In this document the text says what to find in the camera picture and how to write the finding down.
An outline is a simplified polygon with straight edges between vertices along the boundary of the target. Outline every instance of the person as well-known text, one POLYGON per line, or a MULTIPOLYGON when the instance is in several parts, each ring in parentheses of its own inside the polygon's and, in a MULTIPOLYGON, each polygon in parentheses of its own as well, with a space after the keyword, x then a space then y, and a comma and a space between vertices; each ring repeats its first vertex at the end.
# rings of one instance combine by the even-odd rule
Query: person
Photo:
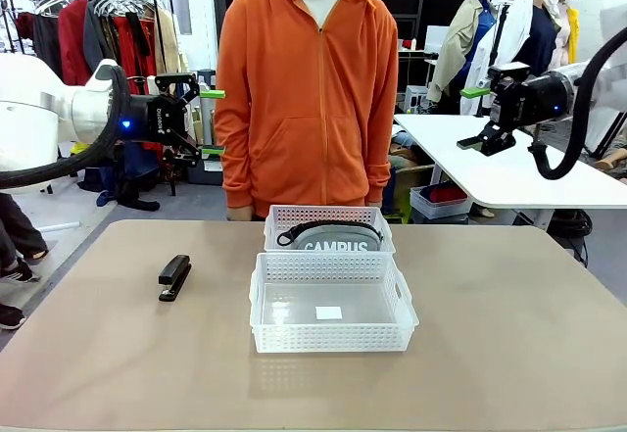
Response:
POLYGON ((227 217, 381 206, 398 34, 380 0, 233 0, 217 62, 227 217))
POLYGON ((459 114, 459 92, 465 87, 479 43, 496 23, 490 0, 465 0, 458 8, 442 44, 427 99, 438 114, 459 114))
POLYGON ((38 280, 26 261, 38 264, 48 254, 41 233, 8 194, 0 194, 0 283, 30 283, 38 280))

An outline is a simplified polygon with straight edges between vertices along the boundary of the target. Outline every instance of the hoodie pocket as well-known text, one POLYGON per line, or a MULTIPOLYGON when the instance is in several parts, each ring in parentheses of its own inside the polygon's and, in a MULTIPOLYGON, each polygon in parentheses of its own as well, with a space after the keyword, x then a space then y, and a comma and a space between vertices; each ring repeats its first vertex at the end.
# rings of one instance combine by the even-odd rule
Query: hoodie pocket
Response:
POLYGON ((261 151, 251 159, 254 197, 274 204, 319 203, 321 135, 320 118, 289 118, 280 121, 266 143, 256 143, 261 151))
POLYGON ((329 204, 353 202, 368 193, 362 132, 354 117, 333 117, 328 121, 327 189, 329 204))

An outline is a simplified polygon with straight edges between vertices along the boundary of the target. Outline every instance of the beige jacket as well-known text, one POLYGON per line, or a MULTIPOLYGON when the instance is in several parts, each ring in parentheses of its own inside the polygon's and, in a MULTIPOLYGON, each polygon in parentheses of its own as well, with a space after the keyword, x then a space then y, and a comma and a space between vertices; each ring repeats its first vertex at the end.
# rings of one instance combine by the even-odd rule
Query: beige jacket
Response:
POLYGON ((180 62, 178 59, 178 42, 176 41, 176 31, 171 14, 161 8, 159 9, 159 21, 161 32, 164 37, 164 52, 166 54, 166 66, 164 68, 164 57, 161 54, 161 42, 159 41, 159 30, 157 20, 155 20, 155 52, 157 62, 157 74, 164 72, 180 72, 180 62))
POLYGON ((465 65, 466 55, 472 49, 482 10, 479 0, 465 0, 459 6, 442 44, 438 65, 435 67, 433 81, 427 94, 430 101, 440 102, 442 93, 447 91, 449 83, 465 65))

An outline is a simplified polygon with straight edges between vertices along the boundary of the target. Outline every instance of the hoodie zipper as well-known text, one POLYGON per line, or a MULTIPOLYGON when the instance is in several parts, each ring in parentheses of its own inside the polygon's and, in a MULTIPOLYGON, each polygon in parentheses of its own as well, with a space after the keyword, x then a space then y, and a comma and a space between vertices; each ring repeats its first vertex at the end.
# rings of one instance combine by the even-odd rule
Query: hoodie zipper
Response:
POLYGON ((328 133, 328 117, 326 113, 326 84, 324 81, 324 74, 326 72, 325 62, 324 62, 324 30, 326 28, 329 19, 333 15, 335 8, 342 0, 338 0, 331 11, 329 11, 326 20, 322 27, 318 29, 318 63, 319 63, 319 75, 320 75, 320 115, 322 117, 322 203, 323 205, 328 204, 328 190, 327 190, 327 180, 328 180, 328 161, 329 161, 329 133, 328 133))

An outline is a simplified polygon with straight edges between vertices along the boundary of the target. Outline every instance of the white plastic basket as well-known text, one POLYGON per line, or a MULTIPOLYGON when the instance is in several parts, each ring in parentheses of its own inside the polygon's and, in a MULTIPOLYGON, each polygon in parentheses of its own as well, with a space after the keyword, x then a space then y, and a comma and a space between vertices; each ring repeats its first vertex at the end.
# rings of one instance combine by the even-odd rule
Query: white plastic basket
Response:
POLYGON ((424 187, 415 187, 411 190, 411 206, 429 219, 445 218, 447 216, 463 215, 470 212, 472 199, 469 197, 462 200, 434 204, 422 197, 420 191, 424 187))
POLYGON ((388 253, 262 253, 250 299, 260 353, 404 352, 418 325, 388 253))
POLYGON ((308 207, 296 205, 273 205, 265 219, 265 245, 267 252, 304 252, 296 251, 279 246, 276 239, 279 234, 293 228, 297 224, 308 223, 310 221, 336 219, 342 221, 358 221, 367 223, 383 234, 381 243, 381 253, 396 253, 392 242, 392 231, 390 225, 383 217, 381 211, 374 207, 308 207))

